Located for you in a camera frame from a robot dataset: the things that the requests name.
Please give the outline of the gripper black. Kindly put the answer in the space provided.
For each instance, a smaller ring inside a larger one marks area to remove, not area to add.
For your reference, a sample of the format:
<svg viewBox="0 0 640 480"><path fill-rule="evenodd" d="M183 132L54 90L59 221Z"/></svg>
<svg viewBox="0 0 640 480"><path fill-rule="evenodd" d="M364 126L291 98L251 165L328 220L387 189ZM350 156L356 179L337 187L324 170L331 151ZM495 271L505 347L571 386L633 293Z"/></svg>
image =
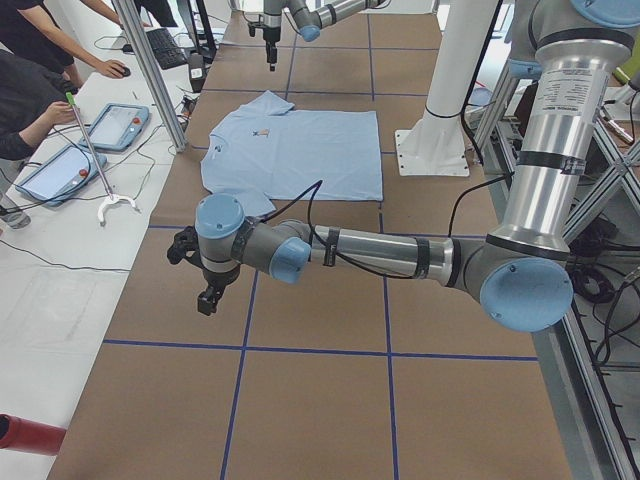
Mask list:
<svg viewBox="0 0 640 480"><path fill-rule="evenodd" d="M222 298L226 287L234 283L239 275L239 267L226 272L214 272L204 269L203 276L207 282L207 287L197 297L197 311L203 315L215 314L219 299Z"/></svg>
<svg viewBox="0 0 640 480"><path fill-rule="evenodd" d="M263 40L266 44L266 56L269 71L274 72L277 66L277 43L280 41L280 27L265 26Z"/></svg>

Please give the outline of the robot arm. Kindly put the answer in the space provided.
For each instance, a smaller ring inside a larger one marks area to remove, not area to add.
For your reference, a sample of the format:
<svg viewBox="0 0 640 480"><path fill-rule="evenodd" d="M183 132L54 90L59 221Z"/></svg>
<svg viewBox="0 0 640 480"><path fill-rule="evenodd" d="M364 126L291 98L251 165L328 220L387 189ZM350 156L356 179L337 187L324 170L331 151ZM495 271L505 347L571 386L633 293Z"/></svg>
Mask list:
<svg viewBox="0 0 640 480"><path fill-rule="evenodd" d="M259 20L249 26L249 33L254 36L257 29L262 30L266 63L269 66L269 70L274 72L278 62L277 44L281 40L282 18L286 10L291 14L299 35L306 42L312 42L320 36L323 29L333 26L339 21L361 11L378 8L382 4L384 4L384 1L330 1L311 11L305 1L265 0L263 2L263 12Z"/></svg>
<svg viewBox="0 0 640 480"><path fill-rule="evenodd" d="M424 110L373 166L355 152L353 126L321 124L265 92L213 129L200 165L195 213L197 308L211 314L248 266L289 284L311 262L396 281L431 280L466 293L486 315L535 332L558 322L574 292L563 237L614 69L631 55L635 1L519 1L507 69L537 83L506 210L469 201L470 232L454 238L456 196L479 187L460 116L498 11L457 1L434 60Z"/></svg>

